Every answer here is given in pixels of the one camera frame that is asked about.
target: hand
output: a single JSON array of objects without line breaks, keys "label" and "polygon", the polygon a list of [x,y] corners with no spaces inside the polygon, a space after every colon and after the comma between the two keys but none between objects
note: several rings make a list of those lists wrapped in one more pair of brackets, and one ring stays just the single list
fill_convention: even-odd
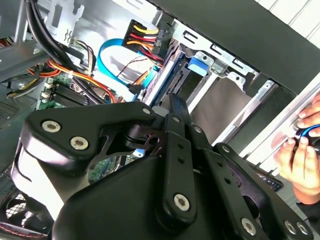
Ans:
[{"label": "hand", "polygon": [[320,201],[320,170],[317,154],[302,137],[294,153],[296,141],[289,139],[275,154],[280,175],[292,182],[295,196],[303,204]]},{"label": "hand", "polygon": [[[306,129],[320,124],[320,94],[315,97],[312,105],[303,110],[299,117],[302,119],[297,125],[301,129]],[[309,132],[310,137],[320,137],[320,127]]]}]

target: silver screw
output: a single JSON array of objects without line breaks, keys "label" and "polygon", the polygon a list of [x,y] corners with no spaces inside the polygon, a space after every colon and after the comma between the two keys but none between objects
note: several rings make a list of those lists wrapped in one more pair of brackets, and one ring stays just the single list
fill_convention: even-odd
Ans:
[{"label": "silver screw", "polygon": [[151,114],[151,112],[148,110],[148,109],[146,109],[146,108],[143,108],[142,109],[146,114]]},{"label": "silver screw", "polygon": [[288,220],[284,221],[284,225],[286,229],[289,230],[290,233],[292,233],[293,235],[297,234],[296,229],[294,228],[294,226],[292,226],[292,224]]},{"label": "silver screw", "polygon": [[242,218],[241,224],[242,224],[242,227],[244,228],[244,230],[246,230],[246,232],[248,234],[250,234],[251,236],[256,235],[257,230],[256,230],[255,226],[253,225],[253,223],[249,219],[247,219],[245,217]]},{"label": "silver screw", "polygon": [[189,200],[182,194],[176,194],[173,197],[174,204],[183,212],[186,212],[190,209]]},{"label": "silver screw", "polygon": [[307,229],[305,228],[305,226],[303,226],[301,222],[297,222],[296,225],[304,235],[308,235]]},{"label": "silver screw", "polygon": [[42,128],[43,130],[45,130],[46,132],[49,133],[56,133],[59,132],[61,129],[61,126],[59,123],[57,123],[56,121],[45,121],[42,123]]},{"label": "silver screw", "polygon": [[175,120],[175,121],[178,122],[178,123],[180,122],[179,118],[177,118],[177,117],[175,117],[175,116],[173,117],[173,120]]},{"label": "silver screw", "polygon": [[195,126],[195,127],[194,127],[194,130],[196,130],[198,133],[201,133],[201,132],[202,132],[201,128],[198,127],[198,126]]},{"label": "silver screw", "polygon": [[70,144],[76,150],[86,150],[89,147],[89,142],[82,136],[73,137]]},{"label": "silver screw", "polygon": [[222,146],[222,149],[223,149],[225,152],[230,153],[229,148],[227,148],[226,146]]}]

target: finger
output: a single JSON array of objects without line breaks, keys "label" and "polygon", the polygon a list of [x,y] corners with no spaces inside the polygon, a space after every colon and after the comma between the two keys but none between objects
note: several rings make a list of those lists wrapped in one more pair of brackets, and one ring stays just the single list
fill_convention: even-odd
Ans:
[{"label": "finger", "polygon": [[316,103],[316,102],[318,102],[318,101],[320,101],[320,94],[318,94],[318,95],[314,98],[312,104],[314,104],[314,103]]},{"label": "finger", "polygon": [[320,127],[317,127],[315,129],[312,129],[310,132],[309,132],[309,136],[310,137],[320,137]]},{"label": "finger", "polygon": [[320,124],[320,112],[301,120],[297,125],[299,128],[305,129],[317,124]]},{"label": "finger", "polygon": [[305,175],[305,159],[309,140],[306,137],[301,137],[299,147],[297,148],[292,163],[292,179],[299,182],[304,179]]},{"label": "finger", "polygon": [[315,180],[316,174],[319,172],[318,159],[315,149],[312,146],[306,148],[306,156],[304,163],[304,179]]},{"label": "finger", "polygon": [[300,112],[299,118],[305,119],[319,112],[320,112],[320,100],[313,103],[311,106],[307,107],[305,110]]},{"label": "finger", "polygon": [[291,159],[294,154],[294,147],[296,141],[294,139],[289,139],[285,142],[280,150],[276,153],[275,160],[277,162],[280,175],[284,178],[289,176],[292,171]]}]

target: fan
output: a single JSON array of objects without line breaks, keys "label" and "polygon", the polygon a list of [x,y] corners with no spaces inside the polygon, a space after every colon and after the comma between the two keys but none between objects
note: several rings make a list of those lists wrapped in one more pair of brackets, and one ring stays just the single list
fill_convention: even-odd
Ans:
[{"label": "fan", "polygon": [[46,206],[27,195],[18,195],[1,206],[3,222],[38,233],[48,234],[54,224]]}]

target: blue ribbon cable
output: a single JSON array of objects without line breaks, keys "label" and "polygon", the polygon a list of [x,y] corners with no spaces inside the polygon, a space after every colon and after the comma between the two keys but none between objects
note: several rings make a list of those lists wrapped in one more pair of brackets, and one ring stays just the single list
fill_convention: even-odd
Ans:
[{"label": "blue ribbon cable", "polygon": [[313,129],[316,129],[316,128],[320,128],[320,124],[306,128],[306,129],[302,132],[301,137],[308,137],[309,132],[310,132],[311,130],[313,130]]},{"label": "blue ribbon cable", "polygon": [[[123,39],[121,38],[114,38],[114,39],[110,39],[108,41],[106,41],[104,44],[101,45],[100,49],[99,49],[99,53],[98,53],[98,56],[97,56],[97,66],[98,66],[98,69],[101,73],[103,73],[104,75],[107,75],[108,77],[116,80],[117,82],[127,86],[127,83],[123,82],[121,79],[119,79],[116,75],[114,75],[107,67],[106,65],[103,63],[102,59],[101,59],[101,53],[109,48],[109,47],[112,47],[112,46],[122,46],[122,42],[123,42]],[[145,89],[149,83],[152,81],[152,79],[155,77],[155,75],[157,74],[158,70],[156,67],[154,67],[151,72],[148,74],[148,76],[146,77],[144,83],[143,83],[143,89]]]}]

